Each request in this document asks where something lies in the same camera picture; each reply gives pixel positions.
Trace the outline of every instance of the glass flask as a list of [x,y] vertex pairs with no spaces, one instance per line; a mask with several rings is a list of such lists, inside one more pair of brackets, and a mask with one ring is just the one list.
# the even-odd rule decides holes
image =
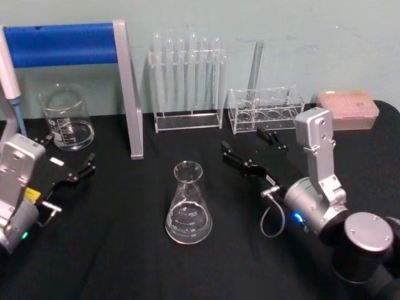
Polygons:
[[165,229],[177,243],[196,244],[208,236],[213,226],[198,186],[203,169],[194,161],[183,161],[175,166],[174,175],[177,188],[168,211]]

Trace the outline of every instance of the pink box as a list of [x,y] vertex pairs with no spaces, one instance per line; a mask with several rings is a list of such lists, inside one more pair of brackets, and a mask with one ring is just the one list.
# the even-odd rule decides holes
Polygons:
[[333,114],[333,130],[371,129],[379,109],[366,91],[328,91],[318,94],[317,106]]

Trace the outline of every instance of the blue metal frame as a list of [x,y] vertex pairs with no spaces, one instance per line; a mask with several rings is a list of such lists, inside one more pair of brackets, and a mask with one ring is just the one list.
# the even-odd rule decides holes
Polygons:
[[116,64],[112,23],[5,27],[15,68]]

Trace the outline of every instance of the test tube rack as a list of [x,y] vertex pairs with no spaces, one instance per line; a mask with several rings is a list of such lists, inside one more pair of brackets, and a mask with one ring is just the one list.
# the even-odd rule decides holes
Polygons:
[[295,128],[294,118],[304,110],[296,86],[228,92],[228,114],[233,133]]
[[209,41],[156,34],[148,54],[156,132],[222,128],[226,56],[219,38]]

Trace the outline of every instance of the black table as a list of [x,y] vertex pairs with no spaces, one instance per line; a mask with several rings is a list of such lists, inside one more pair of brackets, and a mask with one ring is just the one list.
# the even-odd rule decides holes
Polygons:
[[[400,114],[377,102],[369,131],[336,132],[336,175],[347,206],[400,216]],[[220,143],[254,147],[254,133],[222,130],[154,132],[144,118],[144,155],[131,161],[124,116],[93,117],[95,140],[78,152],[55,146],[48,153],[78,168],[97,153],[89,184],[62,189],[52,201],[64,211],[31,234],[2,264],[1,299],[348,299],[330,267],[331,250],[288,221],[285,233],[266,239],[259,186],[222,162]],[[30,137],[47,131],[27,121]],[[306,173],[294,130],[280,136]],[[173,167],[182,160],[204,170],[202,193],[213,218],[203,242],[182,246],[166,234],[164,220],[176,188]]]

